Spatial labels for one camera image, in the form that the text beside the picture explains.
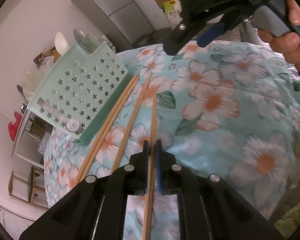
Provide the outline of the person's right hand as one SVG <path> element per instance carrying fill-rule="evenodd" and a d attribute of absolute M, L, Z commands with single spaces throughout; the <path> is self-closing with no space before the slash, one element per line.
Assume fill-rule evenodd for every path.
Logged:
<path fill-rule="evenodd" d="M 294 0 L 286 0 L 286 4 L 290 23 L 300 25 L 300 7 Z M 273 51 L 281 53 L 285 60 L 300 72 L 300 36 L 297 33 L 286 33 L 275 37 L 266 30 L 258 29 L 258 35 L 263 42 L 270 45 Z"/>

